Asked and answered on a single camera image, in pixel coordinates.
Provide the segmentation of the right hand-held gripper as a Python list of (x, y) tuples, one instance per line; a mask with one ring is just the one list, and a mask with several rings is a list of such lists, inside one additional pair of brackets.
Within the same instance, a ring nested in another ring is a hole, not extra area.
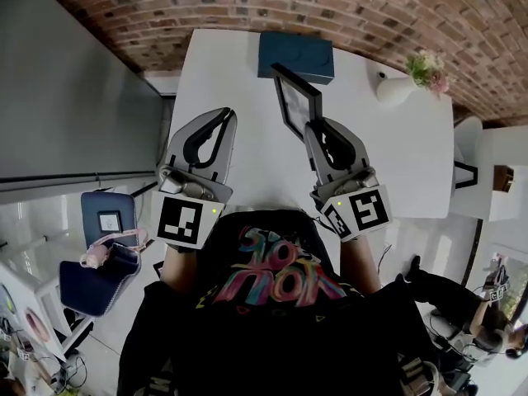
[(310, 123), (304, 127), (304, 143), (319, 184), (310, 196), (342, 242), (392, 222), (386, 186), (379, 184), (374, 168), (369, 167), (365, 145), (358, 136), (324, 117), (323, 130)]

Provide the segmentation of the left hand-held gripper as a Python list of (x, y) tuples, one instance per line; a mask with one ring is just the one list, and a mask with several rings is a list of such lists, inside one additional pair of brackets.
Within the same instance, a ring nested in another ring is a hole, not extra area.
[[(154, 238), (200, 250), (233, 194), (227, 181), (238, 120), (230, 107), (197, 116), (171, 138), (154, 192)], [(205, 144), (208, 158), (200, 160)], [(205, 175), (207, 179), (197, 176)]]

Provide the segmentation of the black picture frame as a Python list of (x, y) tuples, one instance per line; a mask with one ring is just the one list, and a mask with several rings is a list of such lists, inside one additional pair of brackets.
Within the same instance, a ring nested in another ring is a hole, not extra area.
[(323, 118), (322, 93), (282, 64), (273, 63), (271, 72), (283, 123), (304, 141), (305, 126)]

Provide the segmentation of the person's right forearm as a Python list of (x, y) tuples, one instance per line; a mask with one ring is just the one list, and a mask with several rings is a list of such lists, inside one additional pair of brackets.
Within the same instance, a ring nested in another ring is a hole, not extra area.
[(365, 236), (341, 242), (339, 276), (364, 296), (381, 289), (379, 274)]

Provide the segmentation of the person's left forearm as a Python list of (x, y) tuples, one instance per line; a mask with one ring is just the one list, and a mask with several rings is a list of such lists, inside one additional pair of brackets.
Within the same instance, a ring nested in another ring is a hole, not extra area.
[(160, 280), (180, 294), (189, 294), (196, 284), (198, 252), (195, 249), (168, 246)]

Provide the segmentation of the dark blue box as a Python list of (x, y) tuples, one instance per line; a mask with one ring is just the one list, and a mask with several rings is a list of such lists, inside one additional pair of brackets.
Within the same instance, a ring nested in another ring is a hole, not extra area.
[(271, 78), (271, 66), (275, 63), (309, 83), (328, 85), (335, 78), (332, 42), (315, 36), (262, 32), (257, 76)]

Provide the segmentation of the pink and green flowers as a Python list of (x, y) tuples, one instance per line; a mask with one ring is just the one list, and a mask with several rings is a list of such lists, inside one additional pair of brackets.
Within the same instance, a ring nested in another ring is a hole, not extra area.
[(437, 96), (449, 91), (451, 78), (446, 72), (443, 59), (437, 53), (421, 49), (409, 55), (406, 69), (417, 87), (427, 89)]

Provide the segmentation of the small white framed picture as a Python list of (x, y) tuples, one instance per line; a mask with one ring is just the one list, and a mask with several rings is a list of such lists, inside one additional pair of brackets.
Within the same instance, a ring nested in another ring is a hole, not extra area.
[(120, 233), (123, 230), (119, 211), (100, 211), (97, 221), (101, 233)]

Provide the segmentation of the white chair black legs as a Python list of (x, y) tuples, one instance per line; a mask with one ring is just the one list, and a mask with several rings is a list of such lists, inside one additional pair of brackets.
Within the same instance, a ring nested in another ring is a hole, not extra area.
[(482, 132), (482, 121), (476, 116), (455, 122), (453, 191), (478, 184), (477, 158)]

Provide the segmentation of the grey metal cabinet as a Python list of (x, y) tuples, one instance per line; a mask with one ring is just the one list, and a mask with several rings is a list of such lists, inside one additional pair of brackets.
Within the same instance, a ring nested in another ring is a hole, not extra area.
[(55, 0), (0, 0), (0, 191), (153, 174), (163, 99)]

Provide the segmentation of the navy blue chair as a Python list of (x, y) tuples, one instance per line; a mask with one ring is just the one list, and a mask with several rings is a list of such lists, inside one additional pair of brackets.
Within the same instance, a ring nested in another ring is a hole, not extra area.
[[(85, 192), (81, 195), (81, 209), (87, 249), (99, 238), (107, 235), (99, 229), (97, 213), (100, 211), (119, 211), (123, 229), (121, 232), (139, 229), (133, 196), (112, 192)], [(125, 246), (135, 246), (143, 239), (133, 236), (119, 238), (117, 242)], [(81, 256), (77, 261), (60, 262), (61, 303), (89, 317), (98, 318), (107, 314), (128, 282), (139, 273), (140, 254), (136, 257), (121, 251), (112, 252), (112, 258), (98, 269), (83, 268), (79, 263)]]

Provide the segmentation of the black printed t-shirt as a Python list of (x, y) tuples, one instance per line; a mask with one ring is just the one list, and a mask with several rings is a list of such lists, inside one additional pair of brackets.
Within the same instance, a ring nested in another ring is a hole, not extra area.
[(437, 363), (402, 281), (364, 296), (299, 210), (223, 216), (180, 294), (146, 286), (117, 396), (403, 396), (403, 368)]

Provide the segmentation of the white side table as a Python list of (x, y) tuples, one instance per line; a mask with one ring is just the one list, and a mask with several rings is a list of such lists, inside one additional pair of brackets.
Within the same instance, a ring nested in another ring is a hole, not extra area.
[(94, 323), (94, 318), (74, 313), (70, 323), (59, 295), (57, 277), (41, 282), (31, 274), (13, 270), (0, 262), (0, 307), (15, 330), (22, 330), (30, 341), (59, 360)]

